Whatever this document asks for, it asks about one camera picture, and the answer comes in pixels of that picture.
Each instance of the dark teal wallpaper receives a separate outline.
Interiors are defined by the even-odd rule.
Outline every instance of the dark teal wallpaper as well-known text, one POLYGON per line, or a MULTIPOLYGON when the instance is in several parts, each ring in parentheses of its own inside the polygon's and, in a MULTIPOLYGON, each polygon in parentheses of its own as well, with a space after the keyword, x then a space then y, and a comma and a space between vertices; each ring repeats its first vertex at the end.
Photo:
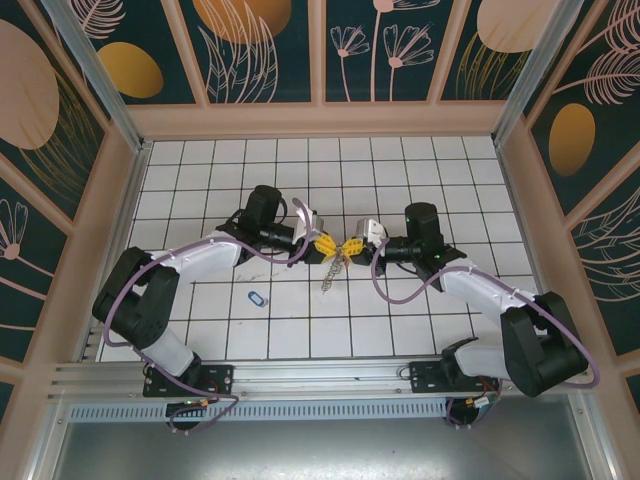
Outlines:
POLYGON ((426 100, 450 13, 451 1, 328 0, 327 102, 426 100))
POLYGON ((636 404, 638 413, 640 413, 640 374, 627 377, 627 386, 631 392, 631 397, 636 404))
POLYGON ((195 103, 160 0, 69 4, 127 105, 195 103))
POLYGON ((527 102, 527 105, 524 107, 525 117, 529 116, 529 112, 538 101, 538 98, 540 97, 542 90, 546 86, 547 79, 551 75, 551 72, 553 72, 558 66, 558 63, 562 59, 564 52, 566 52, 567 47, 569 47, 569 44, 573 40, 573 37, 575 36, 576 31, 580 28, 580 25, 582 24, 584 17, 586 17, 587 13, 589 13, 589 10, 593 6, 594 1, 595 0, 584 0, 584 3, 582 4, 582 8, 580 9, 580 13, 578 14, 575 21, 573 22, 569 30, 569 33, 564 37, 562 45, 560 45, 560 48, 558 49, 555 57, 553 58, 553 61, 549 64, 549 67, 547 67, 547 71, 545 72, 544 76, 540 79, 540 83, 538 84, 535 91, 533 92, 533 95, 531 95, 529 102, 527 102))
POLYGON ((311 101, 307 0, 180 0, 211 103, 311 101))
POLYGON ((554 2, 473 0, 442 100, 506 100, 554 2))
POLYGON ((531 129, 565 214, 640 141, 638 32, 637 2, 610 2, 531 129))
POLYGON ((2 424, 2 418, 9 406, 9 400, 11 400, 11 393, 13 392, 13 385, 10 383, 0 382, 0 425, 2 424))
POLYGON ((0 357, 24 360, 66 241, 0 179, 0 357))
POLYGON ((640 348, 640 169, 573 229, 618 355, 640 348))
POLYGON ((0 4, 0 155, 74 218, 104 131, 16 0, 0 4))

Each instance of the white tile floor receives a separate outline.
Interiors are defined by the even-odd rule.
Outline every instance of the white tile floor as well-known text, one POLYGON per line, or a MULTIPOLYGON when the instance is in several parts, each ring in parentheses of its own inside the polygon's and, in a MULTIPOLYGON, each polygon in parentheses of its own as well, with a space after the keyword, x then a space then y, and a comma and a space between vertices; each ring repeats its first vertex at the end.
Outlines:
MULTIPOLYGON (((404 208, 433 203, 447 242, 485 271, 535 291, 489 137, 158 142, 129 244, 161 250, 195 241, 244 205, 258 184, 280 188, 289 203, 310 199, 338 242, 353 235, 362 217, 404 235, 404 208)), ((294 225, 295 218, 285 222, 294 225)), ((323 294, 328 268, 252 259, 212 273, 178 293, 170 326, 205 360, 425 355, 498 332, 466 303, 433 289, 407 305, 389 305, 376 295, 368 268, 356 265, 323 294), (249 301, 252 290, 270 300, 267 307, 249 301)), ((419 283, 394 265, 381 281, 395 298, 419 283)), ((105 348, 98 358, 135 355, 105 348)))

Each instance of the flower illustration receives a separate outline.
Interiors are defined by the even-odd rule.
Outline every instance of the flower illustration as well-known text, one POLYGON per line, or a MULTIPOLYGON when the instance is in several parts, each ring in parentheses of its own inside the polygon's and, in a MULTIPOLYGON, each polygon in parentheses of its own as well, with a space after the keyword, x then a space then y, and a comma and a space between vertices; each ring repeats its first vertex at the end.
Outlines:
POLYGON ((380 13, 389 13, 394 10, 418 10, 429 8, 440 3, 440 0, 421 0, 411 2, 409 0, 373 0, 373 6, 380 13))
POLYGON ((391 81, 389 84, 389 100, 393 101, 393 79, 396 68, 421 65, 433 60, 433 50, 429 38, 429 26, 406 27, 398 38, 398 25, 384 29, 384 47, 391 67, 391 81))
POLYGON ((376 23, 373 29, 373 48, 371 54, 371 101, 376 101, 376 53, 378 51, 378 31, 380 29, 380 17, 383 13, 399 10, 418 10, 421 8, 435 7, 440 0, 373 0, 373 6, 377 10, 376 23))
POLYGON ((0 258, 15 260, 20 256, 20 243, 27 228, 29 210, 16 202, 13 214, 6 199, 0 200, 0 258))
MULTIPOLYGON (((3 198, 0 200, 0 259, 9 261, 18 260, 44 275, 53 277, 52 273, 47 272, 20 256, 20 245, 27 228, 28 218, 29 209, 22 203, 16 202, 12 211, 6 199, 3 198)), ((45 295, 41 293, 34 292, 3 277, 0 277, 0 283, 41 300, 46 298, 45 295)))
POLYGON ((370 50, 369 43, 365 42, 366 37, 360 27, 346 27, 344 32, 340 27, 331 29, 331 40, 336 47, 338 56, 340 57, 340 65, 342 67, 342 83, 344 84, 344 93, 347 96, 347 102, 351 101, 349 95, 349 87, 347 85, 347 75, 344 69, 344 59, 354 55, 367 53, 370 50))

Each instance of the beige circle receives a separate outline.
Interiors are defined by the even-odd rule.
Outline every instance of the beige circle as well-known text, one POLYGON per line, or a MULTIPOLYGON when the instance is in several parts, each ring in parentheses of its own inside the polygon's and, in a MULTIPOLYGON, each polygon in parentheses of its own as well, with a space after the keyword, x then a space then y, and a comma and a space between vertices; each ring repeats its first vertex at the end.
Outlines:
POLYGON ((557 0, 483 0, 478 10, 478 36, 491 50, 518 53, 538 43, 557 0))
POLYGON ((29 35, 0 20, 0 138, 18 148, 42 147, 56 129, 56 73, 29 35))
POLYGON ((6 260, 15 260, 20 256, 20 245, 12 243, 4 251, 4 257, 6 260))
POLYGON ((98 57, 120 93, 149 98, 162 90, 164 80, 160 67, 140 47, 114 42, 98 50, 98 57))
POLYGON ((596 122, 589 109, 578 103, 558 112, 549 135, 551 166, 563 177, 576 173, 585 164, 596 138, 596 122))

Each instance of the metal vent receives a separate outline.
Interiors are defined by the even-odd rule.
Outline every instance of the metal vent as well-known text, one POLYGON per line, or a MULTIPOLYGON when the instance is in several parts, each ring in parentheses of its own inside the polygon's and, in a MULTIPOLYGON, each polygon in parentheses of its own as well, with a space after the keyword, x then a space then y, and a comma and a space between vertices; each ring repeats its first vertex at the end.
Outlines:
MULTIPOLYGON (((208 420, 225 408, 210 405, 207 412, 189 412, 176 421, 208 420)), ((166 422, 166 404, 135 405, 81 404, 71 411, 71 423, 166 422)), ((342 420, 380 418, 444 417, 445 400, 440 398, 399 400, 336 400, 295 402, 244 402, 223 421, 342 420)))

